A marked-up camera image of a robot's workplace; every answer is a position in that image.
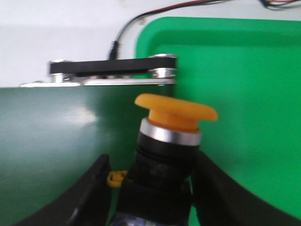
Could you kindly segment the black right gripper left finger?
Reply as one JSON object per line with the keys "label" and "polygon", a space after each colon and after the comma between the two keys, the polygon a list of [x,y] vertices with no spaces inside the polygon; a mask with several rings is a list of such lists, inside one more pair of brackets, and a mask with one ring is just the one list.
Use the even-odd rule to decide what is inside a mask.
{"label": "black right gripper left finger", "polygon": [[15,226],[104,226],[107,223],[111,188],[109,155],[102,154],[64,193]]}

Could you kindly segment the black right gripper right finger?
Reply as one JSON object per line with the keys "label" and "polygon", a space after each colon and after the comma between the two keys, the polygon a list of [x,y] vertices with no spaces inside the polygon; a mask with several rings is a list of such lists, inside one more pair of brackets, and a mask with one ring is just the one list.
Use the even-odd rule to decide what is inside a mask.
{"label": "black right gripper right finger", "polygon": [[300,219],[249,192],[202,151],[192,173],[194,205],[202,226],[299,226]]}

